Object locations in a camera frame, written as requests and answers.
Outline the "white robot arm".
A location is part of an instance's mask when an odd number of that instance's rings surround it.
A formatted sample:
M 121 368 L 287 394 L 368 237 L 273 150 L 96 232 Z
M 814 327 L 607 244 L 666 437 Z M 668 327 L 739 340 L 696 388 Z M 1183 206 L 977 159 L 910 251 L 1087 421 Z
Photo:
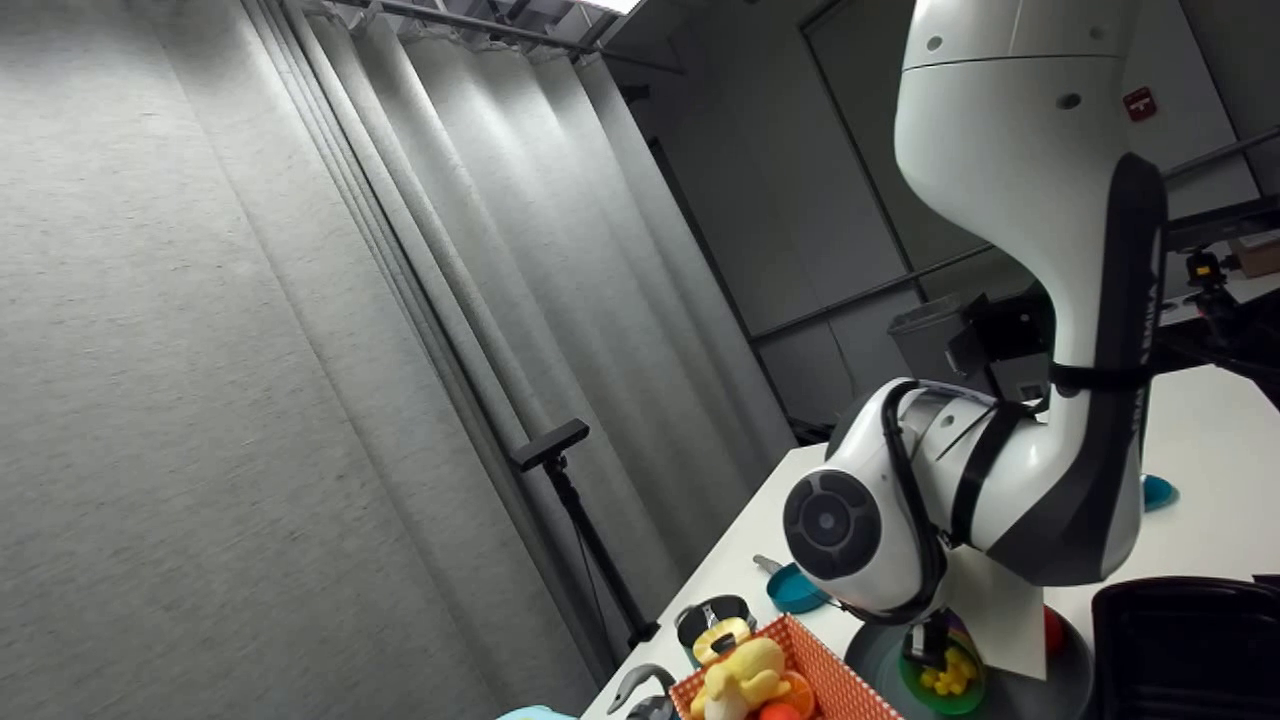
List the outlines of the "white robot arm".
M 792 564 L 864 625 L 939 610 L 955 547 L 1038 587 L 1137 547 L 1168 186 L 1122 107 L 1131 22 L 1137 0 L 914 0 L 891 157 L 1042 291 L 1046 394 L 897 376 L 788 485 Z

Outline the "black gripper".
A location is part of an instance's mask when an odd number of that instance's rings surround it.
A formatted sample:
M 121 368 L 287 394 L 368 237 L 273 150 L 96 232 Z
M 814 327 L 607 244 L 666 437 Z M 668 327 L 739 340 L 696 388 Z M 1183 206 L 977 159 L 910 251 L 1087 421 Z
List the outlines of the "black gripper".
M 955 616 L 949 607 L 930 610 L 906 639 L 906 654 L 917 665 L 939 665 L 955 645 Z

